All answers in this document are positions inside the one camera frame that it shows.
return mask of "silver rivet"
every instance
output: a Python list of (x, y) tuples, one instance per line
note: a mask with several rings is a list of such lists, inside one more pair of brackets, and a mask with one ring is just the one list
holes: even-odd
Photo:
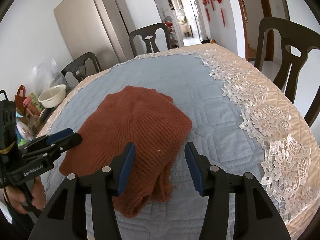
[(219, 167), (218, 167), (218, 166), (216, 166), (216, 165), (210, 166), (210, 171), (216, 172), (216, 171), (218, 171), (218, 170), (219, 170)]
[(103, 172), (109, 172), (109, 171), (111, 171), (111, 168), (110, 168), (110, 166), (104, 166), (101, 170)]
[(247, 179), (253, 179), (253, 174), (252, 174), (251, 172), (246, 172), (246, 173), (245, 173), (245, 177), (246, 177)]
[(76, 175), (74, 174), (74, 173), (70, 173), (68, 176), (67, 176), (67, 178), (68, 179), (74, 179), (76, 177)]

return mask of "human hand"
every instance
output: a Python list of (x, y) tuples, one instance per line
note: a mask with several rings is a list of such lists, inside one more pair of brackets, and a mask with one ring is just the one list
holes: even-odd
[[(7, 186), (6, 188), (8, 198), (10, 200), (11, 206), (19, 213), (27, 214), (21, 205), (21, 202), (26, 201), (26, 197), (21, 190), (15, 186)], [(35, 178), (35, 183), (31, 190), (31, 195), (33, 197), (32, 205), (37, 209), (44, 208), (46, 203), (46, 197), (44, 193), (44, 187), (41, 183), (40, 177)]]

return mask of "ribbed knit fabric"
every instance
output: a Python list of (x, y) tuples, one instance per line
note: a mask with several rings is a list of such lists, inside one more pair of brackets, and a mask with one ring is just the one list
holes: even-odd
[(136, 158), (128, 185), (113, 204), (124, 216), (134, 217), (148, 201), (170, 199), (171, 167), (191, 127), (191, 120), (172, 104), (171, 97), (127, 86), (106, 96), (84, 122), (78, 131), (83, 141), (66, 153), (60, 172), (92, 174), (133, 142)]

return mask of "white lace trim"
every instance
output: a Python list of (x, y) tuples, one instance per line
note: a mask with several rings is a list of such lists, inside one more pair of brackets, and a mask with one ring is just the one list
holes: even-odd
[(305, 186), (311, 165), (311, 149), (296, 141), (289, 133), (290, 114), (279, 107), (266, 105), (268, 88), (246, 81), (250, 71), (234, 67), (236, 61), (225, 59), (216, 49), (206, 51), (183, 49), (138, 55), (136, 58), (159, 57), (175, 54), (196, 54), (205, 66), (212, 68), (209, 74), (224, 81), (224, 96), (241, 108), (244, 121), (240, 128), (250, 138), (255, 137), (265, 149), (261, 163), (265, 172), (261, 184), (266, 186), (269, 196), (279, 203), (279, 212), (287, 224), (320, 196)]

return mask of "refrigerator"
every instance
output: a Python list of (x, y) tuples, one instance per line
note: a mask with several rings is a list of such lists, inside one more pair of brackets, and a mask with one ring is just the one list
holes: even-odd
[(129, 32), (135, 28), (124, 0), (63, 0), (54, 14), (73, 59), (93, 52), (105, 70), (133, 58)]

